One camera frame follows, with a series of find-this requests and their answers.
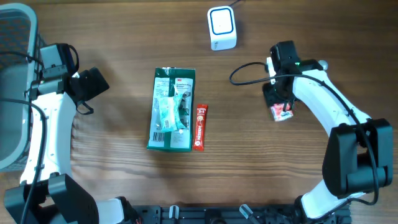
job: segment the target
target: wood grain surface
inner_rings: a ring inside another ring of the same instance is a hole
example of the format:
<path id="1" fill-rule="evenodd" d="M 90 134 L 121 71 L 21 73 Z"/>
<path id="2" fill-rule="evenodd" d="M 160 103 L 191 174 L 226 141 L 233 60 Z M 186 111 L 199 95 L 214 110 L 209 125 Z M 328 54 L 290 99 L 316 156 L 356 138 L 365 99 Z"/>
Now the wood grain surface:
<path id="1" fill-rule="evenodd" d="M 294 40 L 303 59 L 326 60 L 330 79 L 352 103 L 398 127 L 397 1 L 247 0 L 234 8 L 237 46 L 214 52 L 206 13 L 225 4 L 32 5 L 47 43 L 74 45 L 80 70 L 96 66 L 110 85 L 89 102 L 95 113 L 77 114 L 73 128 L 73 177 L 96 200 L 123 195 L 133 205 L 264 205 L 292 203 L 314 188 L 328 136 L 310 110 L 297 103 L 292 119 L 276 123 L 261 84 L 228 81 L 235 68 L 265 61 L 283 40 Z M 196 69 L 195 105 L 209 104 L 204 152 L 146 150 L 155 67 Z M 236 79 L 264 76 L 253 66 Z M 396 129 L 394 136 L 397 165 Z M 1 201 L 20 174 L 0 174 Z M 397 198 L 393 181 L 377 205 L 352 204 L 354 223 L 398 223 Z M 13 222 L 2 203 L 0 220 Z"/>

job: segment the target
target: barcode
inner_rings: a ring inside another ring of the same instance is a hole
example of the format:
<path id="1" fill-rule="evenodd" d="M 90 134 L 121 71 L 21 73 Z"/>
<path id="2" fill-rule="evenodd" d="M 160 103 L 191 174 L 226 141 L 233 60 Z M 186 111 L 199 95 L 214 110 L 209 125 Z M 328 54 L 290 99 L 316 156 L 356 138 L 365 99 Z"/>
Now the barcode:
<path id="1" fill-rule="evenodd" d="M 164 141 L 164 133 L 154 133 L 152 140 L 157 142 Z"/>

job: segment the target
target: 3m package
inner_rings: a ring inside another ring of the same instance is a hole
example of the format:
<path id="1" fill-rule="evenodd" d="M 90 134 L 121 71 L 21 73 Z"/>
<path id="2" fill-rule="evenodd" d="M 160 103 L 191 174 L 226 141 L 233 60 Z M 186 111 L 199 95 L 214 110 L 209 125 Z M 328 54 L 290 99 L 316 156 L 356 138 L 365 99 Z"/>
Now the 3m package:
<path id="1" fill-rule="evenodd" d="M 147 149 L 165 152 L 191 151 L 194 91 L 195 69 L 156 68 Z M 159 102 L 173 96 L 182 97 L 178 113 L 183 126 L 178 126 L 181 129 L 175 131 L 164 132 L 167 130 L 165 125 L 169 123 L 166 124 L 161 120 Z"/>

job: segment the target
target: black metal base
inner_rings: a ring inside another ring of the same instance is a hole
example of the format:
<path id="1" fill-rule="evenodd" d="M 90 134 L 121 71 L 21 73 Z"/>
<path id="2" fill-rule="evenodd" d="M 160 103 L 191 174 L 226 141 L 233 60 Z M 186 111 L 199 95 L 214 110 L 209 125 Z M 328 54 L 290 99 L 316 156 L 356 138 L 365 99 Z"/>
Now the black metal base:
<path id="1" fill-rule="evenodd" d="M 239 207 L 180 207 L 178 220 L 169 218 L 168 207 L 133 206 L 142 217 L 145 224 L 253 224 L 239 211 Z M 294 224 L 291 217 L 294 205 L 268 205 L 251 208 L 253 215 L 260 224 Z M 217 219 L 211 220 L 211 215 L 219 214 Z M 349 206 L 338 210 L 326 220 L 316 224 L 350 224 L 351 212 Z"/>

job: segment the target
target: light blue package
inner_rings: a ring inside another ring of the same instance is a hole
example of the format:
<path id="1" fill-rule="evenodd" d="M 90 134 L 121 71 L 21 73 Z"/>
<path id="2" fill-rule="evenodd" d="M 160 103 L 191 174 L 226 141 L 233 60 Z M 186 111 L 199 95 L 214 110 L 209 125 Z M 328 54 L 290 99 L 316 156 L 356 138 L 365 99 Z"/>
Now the light blue package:
<path id="1" fill-rule="evenodd" d="M 181 120 L 178 107 L 182 101 L 182 95 L 171 97 L 160 97 L 159 112 L 162 132 L 176 131 L 178 129 L 186 129 Z"/>

